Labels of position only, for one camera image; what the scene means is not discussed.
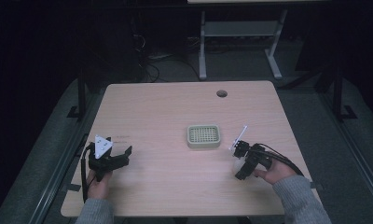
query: metal stand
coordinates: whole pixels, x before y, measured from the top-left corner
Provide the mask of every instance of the metal stand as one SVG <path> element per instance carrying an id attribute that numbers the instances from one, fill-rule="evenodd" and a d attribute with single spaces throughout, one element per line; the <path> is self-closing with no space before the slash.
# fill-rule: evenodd
<path id="1" fill-rule="evenodd" d="M 206 21 L 205 12 L 201 12 L 199 79 L 207 78 L 206 59 L 204 56 L 205 36 L 273 36 L 270 48 L 265 49 L 271 71 L 275 78 L 281 79 L 279 67 L 274 59 L 274 52 L 283 30 L 287 10 L 283 10 L 277 21 Z"/>
<path id="2" fill-rule="evenodd" d="M 337 67 L 337 72 L 335 74 L 334 80 L 334 97 L 332 102 L 332 110 L 336 118 L 340 122 L 343 122 L 344 119 L 357 119 L 357 116 L 352 111 L 352 108 L 349 105 L 344 106 L 344 108 L 347 111 L 347 114 L 341 113 L 341 94 L 343 90 L 343 75 L 341 73 L 341 68 Z"/>
<path id="3" fill-rule="evenodd" d="M 81 121 L 86 111 L 86 95 L 85 95 L 85 82 L 83 81 L 82 74 L 78 78 L 78 106 L 72 106 L 68 112 L 67 118 L 78 118 Z"/>

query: table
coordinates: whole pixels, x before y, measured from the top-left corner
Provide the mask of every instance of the table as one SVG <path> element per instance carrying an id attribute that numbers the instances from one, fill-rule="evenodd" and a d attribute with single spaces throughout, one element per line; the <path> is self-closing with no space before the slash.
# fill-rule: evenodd
<path id="1" fill-rule="evenodd" d="M 218 91 L 228 96 L 218 97 Z M 218 125 L 220 146 L 189 148 L 187 127 L 197 124 Z M 270 184 L 261 178 L 240 181 L 234 177 L 237 159 L 228 148 L 243 125 L 248 125 L 243 141 L 277 149 L 311 178 L 276 90 L 268 81 L 110 85 L 88 142 L 96 134 L 111 137 L 112 156 L 133 146 L 129 166 L 116 170 L 110 182 L 109 201 L 115 215 L 283 214 Z M 81 184 L 80 164 L 72 184 Z M 62 214 L 76 217 L 82 206 L 82 190 L 68 190 Z"/>

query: hand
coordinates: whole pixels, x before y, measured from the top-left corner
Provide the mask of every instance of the hand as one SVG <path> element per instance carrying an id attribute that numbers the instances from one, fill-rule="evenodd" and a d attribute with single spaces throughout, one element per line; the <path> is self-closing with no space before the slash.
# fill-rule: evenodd
<path id="1" fill-rule="evenodd" d="M 266 182 L 271 185 L 275 184 L 277 181 L 287 178 L 291 175 L 296 175 L 295 171 L 284 163 L 277 161 L 275 159 L 271 160 L 271 167 L 268 171 L 262 171 L 255 169 L 253 175 L 256 177 L 263 178 Z"/>
<path id="2" fill-rule="evenodd" d="M 109 181 L 111 178 L 112 172 L 109 172 L 104 175 L 102 181 L 97 182 L 95 176 L 96 172 L 90 170 L 88 174 L 87 183 L 90 183 L 88 189 L 88 198 L 92 199 L 106 199 L 109 192 Z"/>

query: small basket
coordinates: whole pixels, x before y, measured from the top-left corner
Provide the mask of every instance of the small basket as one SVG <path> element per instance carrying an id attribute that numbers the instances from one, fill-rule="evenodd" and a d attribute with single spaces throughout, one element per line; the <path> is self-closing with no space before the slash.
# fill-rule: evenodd
<path id="1" fill-rule="evenodd" d="M 216 125 L 192 125 L 187 128 L 187 145 L 190 148 L 219 147 L 220 142 Z"/>

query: metal frame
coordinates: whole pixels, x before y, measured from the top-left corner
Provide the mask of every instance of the metal frame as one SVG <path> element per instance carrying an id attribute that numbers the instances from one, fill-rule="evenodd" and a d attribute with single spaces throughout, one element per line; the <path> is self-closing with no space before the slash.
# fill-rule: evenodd
<path id="1" fill-rule="evenodd" d="M 99 105 L 101 103 L 101 100 L 102 99 L 99 95 L 92 94 L 88 100 L 88 107 Z M 40 194 L 39 203 L 36 206 L 29 223 L 44 222 L 48 210 L 61 186 L 63 177 L 69 168 L 69 165 L 73 161 L 77 151 L 84 146 L 84 144 L 81 143 L 86 138 L 86 133 L 90 132 L 90 128 L 93 125 L 96 113 L 97 110 L 87 110 L 85 116 L 76 123 L 76 126 L 74 127 L 73 133 L 70 136 L 64 151 L 56 167 L 53 169 L 53 175 L 50 177 L 49 182 Z"/>
<path id="2" fill-rule="evenodd" d="M 286 14 L 287 10 L 284 9 L 277 21 L 206 21 L 205 11 L 202 11 L 200 24 L 199 79 L 205 80 L 207 78 L 204 52 L 205 36 L 273 36 L 273 42 L 268 49 L 265 49 L 265 53 L 274 77 L 276 79 L 283 78 L 276 60 L 274 59 L 274 52 L 279 43 Z"/>
<path id="3" fill-rule="evenodd" d="M 67 118 L 78 118 L 81 121 L 84 118 L 86 112 L 86 94 L 85 94 L 85 82 L 83 81 L 82 75 L 80 74 L 78 80 L 78 106 L 71 107 L 68 112 Z"/>

